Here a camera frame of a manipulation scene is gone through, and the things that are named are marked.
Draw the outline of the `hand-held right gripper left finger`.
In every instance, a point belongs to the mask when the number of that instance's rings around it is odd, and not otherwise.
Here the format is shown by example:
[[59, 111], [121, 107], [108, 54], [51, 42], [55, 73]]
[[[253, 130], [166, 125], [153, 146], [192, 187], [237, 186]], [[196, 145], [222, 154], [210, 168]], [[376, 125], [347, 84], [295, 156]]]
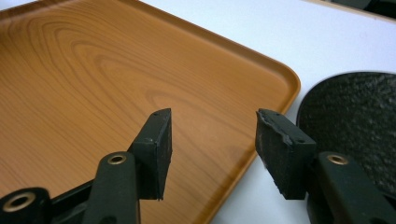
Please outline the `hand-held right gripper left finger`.
[[153, 112], [128, 150], [104, 156], [82, 224], [140, 224], [140, 201], [161, 200], [172, 157], [172, 112]]

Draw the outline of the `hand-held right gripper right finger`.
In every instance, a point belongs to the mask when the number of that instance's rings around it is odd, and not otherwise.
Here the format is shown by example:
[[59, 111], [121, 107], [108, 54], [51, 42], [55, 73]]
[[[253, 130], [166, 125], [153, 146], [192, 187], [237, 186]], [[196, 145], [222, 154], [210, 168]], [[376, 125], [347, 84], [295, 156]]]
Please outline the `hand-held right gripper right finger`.
[[258, 155], [285, 199], [307, 200], [311, 224], [396, 224], [396, 208], [353, 158], [317, 152], [316, 142], [278, 112], [256, 115]]

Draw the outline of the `black speckled round plate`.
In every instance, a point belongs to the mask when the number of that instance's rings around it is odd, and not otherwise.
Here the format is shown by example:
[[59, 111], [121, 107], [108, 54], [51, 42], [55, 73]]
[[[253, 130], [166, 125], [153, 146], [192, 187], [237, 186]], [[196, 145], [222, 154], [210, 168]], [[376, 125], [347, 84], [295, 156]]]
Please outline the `black speckled round plate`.
[[327, 78], [304, 97], [296, 124], [320, 151], [353, 158], [381, 191], [396, 198], [396, 74]]

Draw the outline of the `wood-grain brown tray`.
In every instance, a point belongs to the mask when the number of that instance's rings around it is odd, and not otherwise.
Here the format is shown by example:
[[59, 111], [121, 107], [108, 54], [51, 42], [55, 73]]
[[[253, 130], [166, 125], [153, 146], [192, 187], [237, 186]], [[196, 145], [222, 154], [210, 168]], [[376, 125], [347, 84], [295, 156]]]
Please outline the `wood-grain brown tray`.
[[254, 160], [256, 113], [285, 112], [297, 75], [138, 0], [40, 0], [0, 11], [0, 197], [59, 195], [172, 112], [162, 201], [144, 224], [206, 224]]

